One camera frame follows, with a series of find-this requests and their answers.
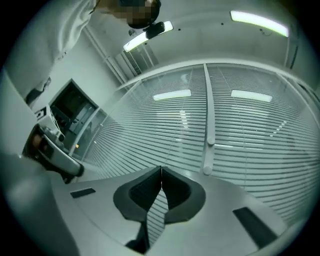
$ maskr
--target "white shirt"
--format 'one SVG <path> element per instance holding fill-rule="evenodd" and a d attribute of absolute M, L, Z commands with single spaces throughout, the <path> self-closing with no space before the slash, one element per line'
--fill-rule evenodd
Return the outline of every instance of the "white shirt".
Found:
<path fill-rule="evenodd" d="M 55 62 L 76 44 L 97 0 L 51 0 L 29 22 L 3 66 L 25 99 L 42 91 Z"/>

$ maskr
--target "fluorescent light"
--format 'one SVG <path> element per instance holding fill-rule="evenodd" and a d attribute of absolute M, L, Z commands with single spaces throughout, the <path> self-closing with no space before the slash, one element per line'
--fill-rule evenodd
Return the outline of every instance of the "fluorescent light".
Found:
<path fill-rule="evenodd" d="M 162 113 L 156 113 L 158 116 L 161 116 L 161 115 L 176 115 L 177 113 L 176 112 L 162 112 Z"/>
<path fill-rule="evenodd" d="M 239 112 L 242 112 L 242 113 L 249 113 L 249 114 L 261 115 L 261 116 L 269 116 L 269 114 L 268 114 L 269 112 L 262 113 L 262 111 L 259 111 L 259 110 L 251 110 L 248 108 L 246 110 L 245 108 L 239 108 L 239 107 L 231 107 L 231 109 L 240 110 Z"/>
<path fill-rule="evenodd" d="M 264 139 L 257 139 L 257 138 L 245 138 L 246 141 L 259 141 L 259 142 L 264 142 Z"/>
<path fill-rule="evenodd" d="M 289 30 L 286 26 L 281 25 L 271 19 L 264 18 L 251 13 L 236 11 L 236 10 L 232 10 L 230 14 L 231 14 L 232 20 L 235 22 L 245 22 L 245 23 L 254 24 L 254 25 L 275 31 L 285 37 L 289 36 Z"/>
<path fill-rule="evenodd" d="M 241 106 L 241 105 L 239 105 L 239 107 L 231 107 L 233 110 L 241 110 L 241 111 L 243 111 L 243 110 L 245 110 L 245 111 L 250 111 L 250 112 L 260 112 L 260 113 L 265 113 L 265 114 L 267 114 L 267 116 L 268 116 L 268 114 L 269 114 L 269 111 L 264 111 L 264 110 L 259 110 L 259 109 L 256 109 L 256 108 L 254 108 L 254 107 L 246 107 L 246 106 Z"/>
<path fill-rule="evenodd" d="M 256 147 L 247 147 L 247 150 L 263 150 L 262 148 L 256 148 Z"/>
<path fill-rule="evenodd" d="M 168 32 L 168 31 L 171 31 L 173 30 L 174 27 L 171 23 L 171 21 L 166 21 L 164 23 L 164 32 L 160 33 L 159 35 L 165 33 L 165 32 Z M 128 53 L 130 52 L 132 49 L 136 48 L 137 46 L 143 44 L 144 42 L 148 41 L 148 38 L 146 36 L 146 32 L 143 32 L 139 35 L 137 35 L 134 39 L 132 39 L 130 42 L 126 43 L 124 46 L 123 46 L 123 49 Z"/>
<path fill-rule="evenodd" d="M 174 99 L 174 98 L 181 98 L 181 97 L 190 97 L 191 96 L 191 91 L 190 90 L 176 90 L 176 91 L 171 91 L 171 92 L 166 92 L 166 93 L 161 93 L 153 96 L 153 99 L 155 101 L 160 101 L 160 100 L 166 100 L 166 99 Z"/>
<path fill-rule="evenodd" d="M 262 102 L 271 102 L 272 96 L 252 92 L 252 91 L 246 91 L 246 90 L 233 90 L 231 93 L 231 96 L 234 98 L 243 98 L 243 99 L 249 99 L 249 100 L 256 100 L 256 101 L 262 101 Z"/>
<path fill-rule="evenodd" d="M 219 147 L 226 147 L 226 148 L 233 148 L 234 146 L 230 146 L 230 145 L 223 145 L 223 144 L 214 144 L 215 146 L 219 146 Z"/>
<path fill-rule="evenodd" d="M 264 144 L 261 144 L 261 143 L 251 143 L 251 142 L 246 142 L 245 144 L 248 144 L 248 145 L 261 145 L 261 146 L 264 145 Z"/>

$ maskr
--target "window blind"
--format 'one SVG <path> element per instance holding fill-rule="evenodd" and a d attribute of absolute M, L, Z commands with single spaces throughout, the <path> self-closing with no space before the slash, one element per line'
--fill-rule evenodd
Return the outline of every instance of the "window blind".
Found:
<path fill-rule="evenodd" d="M 154 100 L 155 95 L 190 90 L 191 95 Z M 99 179 L 169 166 L 199 172 L 207 125 L 207 88 L 203 66 L 173 70 L 145 79 L 108 116 L 85 161 L 99 167 Z M 148 216 L 153 244 L 168 210 L 163 191 Z"/>
<path fill-rule="evenodd" d="M 316 202 L 319 128 L 300 96 L 276 74 L 208 65 L 215 111 L 213 175 L 243 187 L 289 225 Z M 272 96 L 270 102 L 232 91 Z"/>

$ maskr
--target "white wall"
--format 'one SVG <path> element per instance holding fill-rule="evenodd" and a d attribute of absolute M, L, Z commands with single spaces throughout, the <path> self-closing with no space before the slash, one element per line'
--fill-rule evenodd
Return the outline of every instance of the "white wall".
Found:
<path fill-rule="evenodd" d="M 199 26 L 177 26 L 148 42 L 159 63 L 190 55 L 242 54 L 283 65 L 287 38 L 277 33 L 263 35 L 258 26 L 226 20 Z"/>
<path fill-rule="evenodd" d="M 317 89 L 316 89 L 316 91 L 315 91 L 315 94 L 318 96 L 318 98 L 320 99 L 320 82 L 319 82 L 319 84 L 318 84 L 318 86 L 317 86 Z"/>
<path fill-rule="evenodd" d="M 118 63 L 119 67 L 122 69 L 124 75 L 130 80 L 135 77 L 134 73 L 131 71 L 129 66 L 127 65 L 124 57 L 119 53 L 115 56 L 115 61 Z"/>
<path fill-rule="evenodd" d="M 0 152 L 21 155 L 37 118 L 4 69 L 0 71 L 0 117 Z"/>
<path fill-rule="evenodd" d="M 315 91 L 320 84 L 320 62 L 316 52 L 304 33 L 298 40 L 298 51 L 292 71 Z"/>
<path fill-rule="evenodd" d="M 35 102 L 32 110 L 50 104 L 71 79 L 99 107 L 103 107 L 120 86 L 84 33 L 74 48 L 53 67 L 50 77 L 51 84 Z"/>

